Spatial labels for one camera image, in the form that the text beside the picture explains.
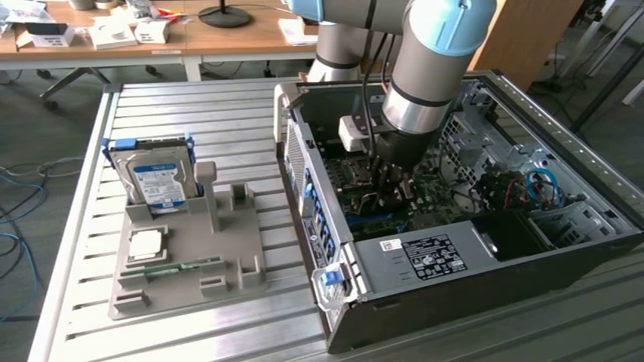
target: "cardboard box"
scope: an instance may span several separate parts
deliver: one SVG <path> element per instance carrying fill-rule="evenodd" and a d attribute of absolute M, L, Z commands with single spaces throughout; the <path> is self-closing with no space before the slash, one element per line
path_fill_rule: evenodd
<path fill-rule="evenodd" d="M 141 22 L 134 30 L 134 36 L 143 44 L 166 44 L 171 25 L 167 20 Z"/>
<path fill-rule="evenodd" d="M 77 34 L 70 24 L 26 23 L 34 46 L 39 48 L 69 47 Z"/>
<path fill-rule="evenodd" d="M 95 25 L 90 28 L 90 36 L 97 50 L 139 44 L 127 24 Z"/>

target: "red cable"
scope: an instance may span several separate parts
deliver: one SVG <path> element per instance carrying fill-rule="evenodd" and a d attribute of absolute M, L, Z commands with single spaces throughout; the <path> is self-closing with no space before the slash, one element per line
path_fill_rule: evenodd
<path fill-rule="evenodd" d="M 503 205 L 503 209 L 507 209 L 507 205 L 511 202 L 511 191 L 513 191 L 513 185 L 517 183 L 517 179 L 513 179 L 511 184 L 507 186 L 507 192 L 506 192 L 506 204 Z"/>

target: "gray carpet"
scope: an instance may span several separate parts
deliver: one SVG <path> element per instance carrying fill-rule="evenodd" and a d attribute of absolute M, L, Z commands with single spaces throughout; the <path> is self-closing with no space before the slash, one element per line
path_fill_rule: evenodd
<path fill-rule="evenodd" d="M 571 29 L 566 40 L 561 44 L 561 53 L 567 54 L 573 49 L 583 29 Z M 589 102 L 593 100 L 603 84 L 609 81 L 619 66 L 634 53 L 634 48 L 623 45 L 614 55 L 599 76 L 590 79 L 587 89 L 578 90 L 570 100 L 567 110 L 575 118 Z M 231 75 L 239 63 L 218 64 L 210 68 L 222 75 Z M 247 62 L 235 78 L 261 78 L 263 76 L 265 62 Z M 274 72 L 279 76 L 293 76 L 306 71 L 303 61 L 274 62 Z M 103 72 L 114 82 L 145 83 L 153 81 L 186 81 L 182 66 L 158 66 L 163 74 L 162 78 L 150 75 L 143 66 L 105 69 Z M 59 78 L 69 71 L 53 70 Z M 594 120 L 585 129 L 585 135 L 599 153 L 609 159 L 614 166 L 630 177 L 634 182 L 644 187 L 644 172 L 642 171 L 642 154 L 644 153 L 644 100 L 638 100 L 634 107 L 625 106 L 619 100 L 630 89 L 644 77 L 644 65 L 641 65 L 623 85 L 595 114 Z M 53 99 L 61 103 L 62 110 L 50 112 L 41 106 L 38 94 L 53 84 L 54 80 L 41 79 L 35 71 L 23 72 L 22 78 L 11 85 L 0 86 L 0 115 L 2 135 L 0 142 L 0 165 L 46 161 L 54 161 L 66 156 L 83 155 L 97 116 L 97 108 L 101 100 L 101 82 L 86 75 L 74 86 L 66 88 Z M 557 95 L 567 100 L 567 90 Z M 558 105 L 550 97 L 538 97 L 545 106 L 555 112 Z M 558 117 L 565 120 L 563 112 Z M 79 163 L 66 165 L 61 171 L 71 170 Z M 23 177 L 25 182 L 39 182 L 38 177 Z M 77 177 L 51 179 L 47 182 L 47 200 L 45 205 L 26 218 L 19 220 L 19 227 L 27 241 L 31 244 L 39 270 L 43 278 L 49 280 L 57 259 L 58 246 L 65 231 L 69 208 L 73 203 L 73 195 L 77 187 Z M 0 182 L 0 205 L 13 207 L 31 189 L 21 189 Z M 0 232 L 10 232 L 9 225 L 0 225 Z M 11 263 L 9 257 L 0 259 L 0 270 L 7 270 Z M 5 315 L 17 305 L 30 297 L 33 291 L 31 270 L 27 260 L 23 260 L 17 271 L 10 277 L 0 280 L 0 315 Z M 37 302 L 18 315 L 38 315 L 43 305 L 45 293 Z M 0 324 L 0 360 L 7 362 L 27 359 L 34 338 L 37 322 L 14 322 Z"/>

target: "metal rack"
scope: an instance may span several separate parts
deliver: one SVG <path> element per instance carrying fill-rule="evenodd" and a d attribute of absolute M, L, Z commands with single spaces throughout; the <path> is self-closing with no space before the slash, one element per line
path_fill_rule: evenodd
<path fill-rule="evenodd" d="M 289 81 L 298 79 L 107 87 L 30 361 L 642 360 L 642 248 L 567 290 L 327 354 L 274 153 L 274 88 Z M 186 132 L 198 159 L 218 163 L 215 188 L 249 182 L 255 191 L 270 289 L 247 299 L 113 321 L 126 194 L 101 156 L 101 138 Z"/>

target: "desk lamp base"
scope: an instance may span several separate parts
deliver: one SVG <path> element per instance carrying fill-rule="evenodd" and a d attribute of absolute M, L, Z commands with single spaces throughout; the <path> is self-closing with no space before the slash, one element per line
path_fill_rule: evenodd
<path fill-rule="evenodd" d="M 215 6 L 206 8 L 199 12 L 199 19 L 217 28 L 239 28 L 251 23 L 251 14 L 238 8 L 226 7 L 226 13 L 222 7 Z"/>

